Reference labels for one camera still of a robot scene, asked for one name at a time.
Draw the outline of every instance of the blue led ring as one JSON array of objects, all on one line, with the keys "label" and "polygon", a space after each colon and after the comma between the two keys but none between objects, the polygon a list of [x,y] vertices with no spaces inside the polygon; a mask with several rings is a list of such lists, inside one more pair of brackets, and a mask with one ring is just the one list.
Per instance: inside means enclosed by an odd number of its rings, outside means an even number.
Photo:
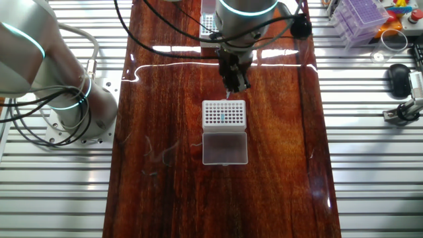
[{"label": "blue led ring", "polygon": [[55,108],[55,107],[52,107],[52,106],[51,106],[51,108],[56,109],[56,110],[69,110],[69,109],[72,109],[72,108],[78,106],[79,104],[81,104],[90,95],[90,92],[91,92],[91,80],[89,79],[89,81],[90,81],[90,85],[88,87],[87,93],[85,94],[84,98],[81,99],[79,102],[75,103],[72,106],[68,106],[66,108]]},{"label": "blue led ring", "polygon": [[275,8],[276,7],[276,5],[278,4],[278,2],[275,2],[271,7],[269,7],[268,9],[266,9],[266,10],[263,10],[263,11],[259,11],[259,12],[255,12],[255,13],[249,13],[249,12],[243,12],[243,11],[239,11],[239,10],[236,10],[236,9],[234,9],[234,8],[232,8],[231,6],[229,6],[227,3],[225,3],[225,1],[224,0],[219,0],[220,1],[220,3],[224,6],[224,7],[226,7],[228,10],[230,10],[231,12],[233,12],[233,13],[236,13],[236,14],[238,14],[238,15],[241,15],[241,16],[246,16],[246,17],[256,17],[256,16],[260,16],[260,15],[263,15],[263,14],[265,14],[265,13],[268,13],[268,12],[270,12],[273,8]]},{"label": "blue led ring", "polygon": [[41,47],[41,45],[36,41],[36,40],[34,40],[31,36],[29,36],[28,34],[26,34],[25,32],[23,32],[23,31],[21,31],[21,30],[19,30],[19,29],[17,29],[17,28],[15,28],[15,27],[13,27],[13,26],[11,26],[11,25],[9,25],[9,24],[6,24],[6,23],[2,23],[3,24],[3,26],[5,26],[5,28],[7,28],[8,30],[10,30],[11,32],[13,32],[13,33],[15,33],[15,34],[18,34],[18,35],[21,35],[21,36],[23,36],[23,37],[25,37],[27,40],[29,40],[29,41],[31,41],[38,49],[40,49],[40,51],[41,51],[41,54],[42,54],[42,58],[44,59],[45,57],[46,57],[46,53],[45,53],[45,51],[44,51],[44,49]]}]

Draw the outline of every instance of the black cable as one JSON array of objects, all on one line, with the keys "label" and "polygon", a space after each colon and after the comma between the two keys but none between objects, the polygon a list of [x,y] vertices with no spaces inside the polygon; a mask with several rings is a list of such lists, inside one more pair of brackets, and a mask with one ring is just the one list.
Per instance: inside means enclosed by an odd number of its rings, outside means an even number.
[{"label": "black cable", "polygon": [[251,32],[254,32],[255,30],[258,30],[258,29],[260,29],[260,28],[262,28],[262,27],[264,27],[264,26],[267,26],[267,25],[269,25],[269,24],[272,24],[272,23],[275,23],[275,22],[278,22],[278,21],[281,21],[281,20],[288,20],[288,19],[297,19],[297,18],[300,18],[300,16],[297,16],[297,15],[291,15],[291,16],[287,16],[287,17],[277,17],[277,18],[274,18],[274,19],[271,19],[271,20],[268,20],[268,21],[266,21],[266,22],[263,22],[263,23],[261,23],[261,24],[259,24],[259,25],[257,25],[257,26],[255,26],[255,27],[253,27],[253,28],[251,28],[251,29],[249,29],[249,30],[246,30],[246,31],[244,31],[244,32],[242,32],[242,33],[240,33],[240,34],[237,34],[237,35],[235,35],[235,36],[231,36],[231,37],[228,37],[228,38],[223,38],[223,39],[221,39],[221,40],[208,40],[208,39],[204,39],[204,38],[199,38],[199,37],[197,37],[197,36],[193,36],[193,35],[190,35],[190,34],[188,34],[188,33],[186,33],[186,32],[184,32],[184,31],[182,31],[182,30],[180,30],[179,28],[177,28],[177,27],[175,27],[172,23],[170,23],[165,17],[163,17],[162,15],[160,15],[160,13],[158,13],[155,9],[154,9],[154,7],[148,2],[148,0],[143,0],[144,1],[144,3],[148,6],[148,8],[150,8],[150,10],[157,16],[157,17],[159,17],[163,22],[165,22],[168,26],[170,26],[173,30],[175,30],[175,31],[177,31],[177,32],[179,32],[179,33],[181,33],[182,35],[184,35],[184,36],[186,36],[186,37],[188,37],[188,38],[191,38],[191,39],[193,39],[193,40],[197,40],[197,41],[199,41],[199,42],[205,42],[205,43],[226,43],[226,42],[230,42],[230,41],[232,41],[232,40],[236,40],[236,39],[238,39],[238,38],[241,38],[241,37],[243,37],[244,35],[246,35],[246,34],[249,34],[249,33],[251,33]]},{"label": "black cable", "polygon": [[4,120],[0,120],[0,123],[6,123],[6,122],[13,122],[15,120],[19,120],[21,118],[25,118],[27,116],[30,116],[32,114],[34,114],[36,111],[40,110],[43,106],[45,106],[46,104],[48,104],[49,102],[51,102],[52,100],[54,100],[56,97],[52,97],[48,100],[45,100],[42,104],[38,105],[34,110],[31,110],[30,112],[20,115],[20,116],[15,116],[13,118],[8,118],[8,119],[4,119]]},{"label": "black cable", "polygon": [[218,33],[218,32],[216,32],[216,31],[214,31],[214,30],[211,30],[210,28],[208,28],[208,27],[206,27],[206,26],[204,26],[203,24],[201,24],[201,22],[199,22],[198,20],[196,20],[194,17],[191,17],[191,15],[189,15],[188,13],[186,13],[182,8],[180,8],[179,7],[179,5],[178,5],[178,3],[177,2],[173,2],[173,5],[181,12],[181,13],[183,13],[185,16],[187,16],[187,17],[189,17],[189,18],[191,18],[191,20],[193,20],[194,22],[197,22],[197,24],[199,24],[200,26],[202,26],[204,29],[206,29],[206,30],[208,30],[208,31],[210,31],[210,32],[212,32],[212,33]]},{"label": "black cable", "polygon": [[20,102],[20,103],[0,103],[0,106],[28,106],[28,105],[33,105],[33,104],[37,104],[38,102],[42,102],[45,100],[48,100],[50,98],[55,99],[56,97],[64,94],[64,93],[70,93],[72,91],[72,89],[64,89],[64,90],[60,90],[56,93],[50,94],[48,96],[45,96],[44,98],[40,98],[34,101],[30,101],[30,102]]},{"label": "black cable", "polygon": [[419,117],[420,117],[420,113],[416,113],[415,115],[413,115],[413,118],[411,118],[411,119],[406,118],[406,117],[404,116],[404,114],[403,114],[402,110],[401,110],[401,108],[402,108],[403,106],[404,106],[404,104],[400,104],[400,105],[398,105],[398,107],[397,107],[397,116],[398,116],[401,120],[404,120],[404,121],[406,121],[406,122],[413,122],[413,121],[415,121],[415,120],[419,119]]},{"label": "black cable", "polygon": [[120,10],[119,10],[119,6],[118,6],[118,1],[114,0],[114,7],[116,9],[116,13],[118,13],[118,18],[120,21],[120,24],[122,24],[122,27],[125,29],[126,33],[128,33],[128,36],[135,42],[137,43],[139,46],[141,46],[142,48],[160,55],[160,56],[165,56],[165,57],[170,57],[170,58],[177,58],[177,59],[190,59],[190,60],[218,60],[219,57],[217,56],[182,56],[182,55],[176,55],[176,54],[168,54],[168,53],[164,53],[164,52],[160,52],[157,50],[154,50],[153,48],[150,48],[149,46],[146,46],[145,44],[143,44],[142,42],[140,42],[129,30],[129,28],[126,26],[122,15],[120,14]]},{"label": "black cable", "polygon": [[[81,109],[81,119],[80,120],[82,120],[83,119],[83,109],[82,109],[82,104],[80,104],[80,109]],[[19,107],[15,107],[15,110],[16,110],[16,113],[17,113],[17,115],[18,116],[20,116],[20,110],[19,110]],[[26,137],[25,136],[25,134],[20,130],[20,128],[18,127],[18,124],[17,124],[17,121],[15,120],[15,121],[13,121],[13,125],[15,125],[15,128],[18,130],[18,132],[25,138],[25,139],[27,139],[28,141],[30,141],[31,143],[33,143],[33,144],[36,144],[36,145],[44,145],[44,146],[51,146],[51,147],[53,147],[53,146],[57,146],[57,145],[61,145],[61,144],[63,144],[63,143],[66,143],[67,141],[69,141],[76,133],[77,133],[77,131],[79,130],[79,128],[81,127],[81,125],[79,124],[78,126],[77,126],[77,128],[75,129],[75,131],[68,137],[68,138],[66,138],[66,139],[64,139],[63,141],[61,141],[61,142],[58,142],[58,143],[51,143],[51,142],[49,142],[49,141],[46,141],[46,140],[44,140],[44,139],[42,139],[42,138],[40,138],[39,136],[37,136],[27,125],[26,125],[26,123],[25,123],[25,121],[23,120],[23,118],[21,118],[20,119],[20,122],[21,122],[21,124],[24,126],[24,128],[25,128],[25,130],[27,130],[31,135],[33,135],[35,138],[37,138],[37,139],[39,139],[42,143],[40,143],[40,142],[37,142],[37,141],[34,141],[34,140],[31,140],[30,138],[28,138],[28,137]]]},{"label": "black cable", "polygon": [[[85,101],[85,104],[87,105],[87,108],[89,107],[89,104],[88,104],[88,101],[87,100],[84,100]],[[83,115],[84,115],[84,112],[83,112],[83,107],[82,107],[82,102],[81,103],[79,103],[79,108],[80,108],[80,111],[81,111],[81,117],[80,117],[80,121],[82,121],[82,119],[83,119]],[[67,137],[66,139],[64,139],[63,141],[61,141],[61,142],[58,142],[58,143],[51,143],[51,142],[49,142],[49,141],[46,141],[46,140],[44,140],[44,139],[42,139],[42,138],[40,138],[39,136],[37,136],[31,129],[29,129],[28,128],[28,126],[25,124],[25,122],[24,122],[24,120],[21,118],[20,119],[20,122],[22,123],[22,125],[24,126],[24,128],[30,133],[30,134],[32,134],[35,138],[37,138],[37,139],[39,139],[41,142],[38,142],[38,141],[34,141],[34,140],[32,140],[32,139],[30,139],[30,138],[28,138],[23,132],[22,132],[22,130],[18,127],[18,125],[17,125],[17,123],[16,123],[16,120],[14,120],[13,121],[13,124],[15,125],[15,128],[18,130],[18,132],[26,139],[26,140],[28,140],[29,142],[31,142],[31,143],[33,143],[33,144],[35,144],[35,145],[41,145],[41,146],[49,146],[49,147],[55,147],[55,146],[64,146],[64,145],[70,145],[71,143],[74,143],[75,141],[77,141],[77,140],[79,140],[86,132],[87,132],[87,130],[89,129],[89,126],[91,125],[91,109],[89,108],[88,109],[89,111],[88,111],[88,113],[89,113],[89,119],[88,119],[88,123],[87,123],[87,126],[85,127],[85,129],[81,132],[81,134],[79,134],[74,140],[72,140],[71,141],[71,138],[79,131],[79,128],[81,127],[81,125],[82,124],[79,124],[78,126],[77,126],[77,128],[70,134],[70,136],[69,137]],[[18,116],[20,115],[20,112],[19,112],[19,109],[16,107],[16,111],[17,111],[17,114],[18,114]]]}]

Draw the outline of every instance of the screw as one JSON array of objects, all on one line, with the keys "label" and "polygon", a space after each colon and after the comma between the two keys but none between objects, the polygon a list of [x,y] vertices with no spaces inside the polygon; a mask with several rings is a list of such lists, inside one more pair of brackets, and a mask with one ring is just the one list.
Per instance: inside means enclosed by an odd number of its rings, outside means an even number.
[{"label": "screw", "polygon": [[255,39],[258,40],[260,37],[262,37],[262,35],[259,32],[251,32],[251,36]]}]

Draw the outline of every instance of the aluminum slats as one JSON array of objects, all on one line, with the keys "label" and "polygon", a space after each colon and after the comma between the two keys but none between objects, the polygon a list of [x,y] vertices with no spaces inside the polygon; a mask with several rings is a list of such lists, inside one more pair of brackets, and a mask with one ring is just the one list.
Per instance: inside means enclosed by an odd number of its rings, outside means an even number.
[{"label": "aluminum slats", "polygon": [[[413,60],[404,51],[384,65],[373,65],[369,46],[345,52],[320,0],[308,2],[342,236],[421,238],[423,122],[397,128],[381,117],[383,110],[407,100],[389,96],[388,67],[403,63],[415,69]],[[132,0],[119,3],[128,24]],[[97,77],[118,85],[127,36],[113,2],[50,4],[60,22],[98,38]],[[62,34],[85,65],[91,43]],[[26,122],[38,135],[46,133],[39,113]],[[46,152],[12,127],[0,162],[0,237],[101,237],[110,161],[111,150]]]}]

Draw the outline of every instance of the glossy wood surface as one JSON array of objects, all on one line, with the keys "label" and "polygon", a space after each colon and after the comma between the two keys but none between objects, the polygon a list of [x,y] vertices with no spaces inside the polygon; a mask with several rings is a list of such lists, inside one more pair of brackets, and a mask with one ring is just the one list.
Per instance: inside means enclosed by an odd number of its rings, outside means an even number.
[{"label": "glossy wood surface", "polygon": [[[198,35],[171,3],[151,2]],[[199,18],[200,1],[181,7]],[[266,36],[284,25],[273,24]],[[198,42],[142,1],[134,1],[130,26],[156,49],[199,55]],[[340,237],[313,52],[311,38],[283,38],[258,51],[252,88],[230,97],[247,104],[249,163],[204,166],[202,101],[225,99],[217,61],[164,58],[129,40],[103,236]]]}]

